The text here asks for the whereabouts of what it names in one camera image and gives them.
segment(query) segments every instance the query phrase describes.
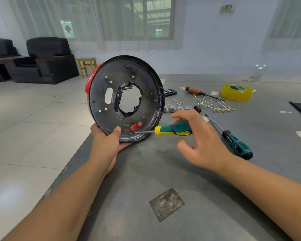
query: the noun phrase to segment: left arm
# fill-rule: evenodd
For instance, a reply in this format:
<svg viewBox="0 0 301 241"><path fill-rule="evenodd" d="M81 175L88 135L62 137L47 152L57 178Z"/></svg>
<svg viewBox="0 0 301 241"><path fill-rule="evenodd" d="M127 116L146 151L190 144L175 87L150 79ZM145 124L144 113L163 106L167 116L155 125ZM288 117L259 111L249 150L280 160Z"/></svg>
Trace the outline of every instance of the left arm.
<svg viewBox="0 0 301 241"><path fill-rule="evenodd" d="M88 161L34 208L3 241L76 240L104 177L116 161L120 128L106 136L96 124Z"/></svg>

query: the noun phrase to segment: yellow tape roll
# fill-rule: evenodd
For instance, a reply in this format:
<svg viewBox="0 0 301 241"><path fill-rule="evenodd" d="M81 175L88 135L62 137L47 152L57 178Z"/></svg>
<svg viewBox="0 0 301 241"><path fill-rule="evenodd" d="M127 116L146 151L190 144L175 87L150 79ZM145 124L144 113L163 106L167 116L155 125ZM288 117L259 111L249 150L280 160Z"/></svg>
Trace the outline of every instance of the yellow tape roll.
<svg viewBox="0 0 301 241"><path fill-rule="evenodd" d="M234 101L248 101L253 89L244 85L224 85L221 96Z"/></svg>

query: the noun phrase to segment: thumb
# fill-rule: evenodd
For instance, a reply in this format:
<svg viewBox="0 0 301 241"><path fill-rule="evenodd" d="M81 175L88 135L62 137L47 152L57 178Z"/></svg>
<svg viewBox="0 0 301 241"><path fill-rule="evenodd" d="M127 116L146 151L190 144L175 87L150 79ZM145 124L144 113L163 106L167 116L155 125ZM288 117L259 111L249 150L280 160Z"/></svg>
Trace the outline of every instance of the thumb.
<svg viewBox="0 0 301 241"><path fill-rule="evenodd" d="M119 126L117 126L114 130L113 130L113 132L110 134L110 135L108 135L108 136L110 136L110 137L112 137L112 138L116 138L117 140L119 140L119 137L120 137L120 133L122 132L122 130L121 130L121 128L119 127Z"/></svg>
<svg viewBox="0 0 301 241"><path fill-rule="evenodd" d="M179 139L176 148L186 158L186 160L192 162L194 150L186 143L184 138Z"/></svg>

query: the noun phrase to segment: white curtain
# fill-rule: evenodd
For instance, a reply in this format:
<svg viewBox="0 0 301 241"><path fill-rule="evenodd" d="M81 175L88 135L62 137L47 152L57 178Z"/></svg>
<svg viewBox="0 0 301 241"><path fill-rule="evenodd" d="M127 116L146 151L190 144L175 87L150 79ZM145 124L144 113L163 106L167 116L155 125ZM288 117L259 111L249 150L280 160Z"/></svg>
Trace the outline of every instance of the white curtain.
<svg viewBox="0 0 301 241"><path fill-rule="evenodd" d="M301 49L301 0L280 0L263 52Z"/></svg>
<svg viewBox="0 0 301 241"><path fill-rule="evenodd" d="M186 0L9 0L26 40L56 36L72 50L168 50L183 44Z"/></svg>

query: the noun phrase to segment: red plastic piece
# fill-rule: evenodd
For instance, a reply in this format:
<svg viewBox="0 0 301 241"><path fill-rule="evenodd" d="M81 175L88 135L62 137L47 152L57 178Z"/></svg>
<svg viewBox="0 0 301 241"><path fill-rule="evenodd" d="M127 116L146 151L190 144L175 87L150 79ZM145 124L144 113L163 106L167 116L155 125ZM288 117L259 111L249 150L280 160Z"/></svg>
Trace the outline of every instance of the red plastic piece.
<svg viewBox="0 0 301 241"><path fill-rule="evenodd" d="M136 129L139 129L141 127L141 122L138 122L137 124L134 124L130 127L130 129L132 131L136 130Z"/></svg>
<svg viewBox="0 0 301 241"><path fill-rule="evenodd" d="M89 75L89 78L88 78L88 80L87 80L87 82L86 82L86 85L85 85L85 92L86 92L87 95L89 94L89 88L90 88L92 79L93 79L93 77L95 76L97 70L102 66L102 64L104 64L104 62L101 63L98 67L96 67L96 68L94 69L94 71L92 71L92 73Z"/></svg>

